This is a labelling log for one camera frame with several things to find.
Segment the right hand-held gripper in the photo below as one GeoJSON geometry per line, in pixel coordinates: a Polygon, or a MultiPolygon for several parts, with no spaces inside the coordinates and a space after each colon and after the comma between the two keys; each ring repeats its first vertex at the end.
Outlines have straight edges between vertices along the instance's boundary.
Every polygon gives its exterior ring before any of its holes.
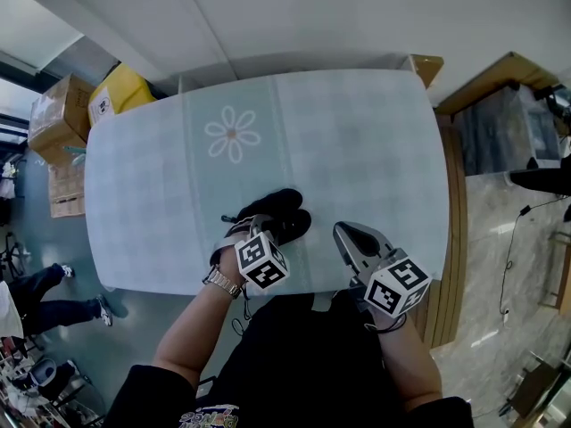
{"type": "Polygon", "coordinates": [[[360,306],[399,317],[418,305],[432,276],[403,249],[393,249],[388,239],[369,226],[351,221],[334,224],[333,237],[343,263],[355,277],[349,293],[360,306]],[[381,258],[375,267],[360,273],[359,259],[381,258]]]}

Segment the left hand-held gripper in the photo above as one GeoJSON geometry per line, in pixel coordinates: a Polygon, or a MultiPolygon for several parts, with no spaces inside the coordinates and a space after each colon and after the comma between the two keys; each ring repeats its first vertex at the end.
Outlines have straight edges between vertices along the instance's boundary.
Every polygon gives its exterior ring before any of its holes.
{"type": "Polygon", "coordinates": [[[277,238],[266,227],[272,217],[256,214],[251,221],[234,224],[218,242],[210,257],[210,265],[219,263],[220,251],[234,247],[242,277],[258,289],[269,289],[289,277],[289,262],[277,246],[277,238]]]}

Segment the person's left hand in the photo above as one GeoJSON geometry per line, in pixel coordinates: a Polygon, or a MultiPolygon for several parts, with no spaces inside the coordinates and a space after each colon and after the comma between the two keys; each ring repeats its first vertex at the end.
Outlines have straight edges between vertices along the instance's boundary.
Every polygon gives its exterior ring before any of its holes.
{"type": "Polygon", "coordinates": [[[225,247],[219,254],[219,272],[237,286],[242,286],[245,279],[239,272],[234,247],[225,247]]]}

